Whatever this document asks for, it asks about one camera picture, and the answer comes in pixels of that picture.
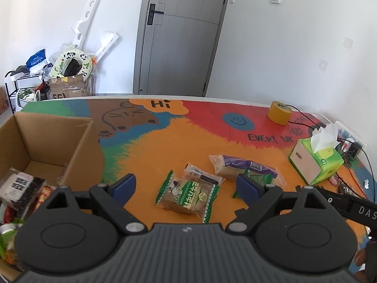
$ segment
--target red painted area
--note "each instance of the red painted area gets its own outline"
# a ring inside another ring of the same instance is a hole
[[[293,146],[298,139],[308,138],[309,129],[304,125],[278,125],[267,117],[269,108],[258,106],[213,103],[199,101],[183,101],[189,112],[185,115],[194,124],[209,132],[225,138],[228,141],[252,144],[256,147],[279,147]],[[238,130],[222,119],[226,113],[237,113],[249,118],[255,125],[253,130]],[[307,114],[315,123],[319,120]],[[313,125],[299,112],[293,112],[290,121]]]

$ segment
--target green tissue box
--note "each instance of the green tissue box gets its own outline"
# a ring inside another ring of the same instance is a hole
[[[310,138],[299,139],[289,155],[289,161],[308,185],[332,176],[344,161],[334,149],[313,153]]]

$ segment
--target blue gripper pad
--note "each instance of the blue gripper pad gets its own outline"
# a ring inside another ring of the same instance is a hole
[[[136,190],[136,177],[134,174],[125,175],[122,179],[110,185],[107,192],[121,206],[125,205]]]
[[[264,188],[245,174],[239,174],[236,179],[236,190],[242,200],[250,206],[264,194]]]

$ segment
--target gray door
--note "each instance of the gray door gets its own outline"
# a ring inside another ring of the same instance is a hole
[[[149,0],[139,94],[202,96],[224,2]]]

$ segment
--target small white paper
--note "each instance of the small white paper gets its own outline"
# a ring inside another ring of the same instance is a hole
[[[338,126],[334,123],[330,123],[325,128],[321,127],[319,130],[313,131],[310,139],[311,149],[314,153],[332,147],[335,148],[340,142],[338,139]]]

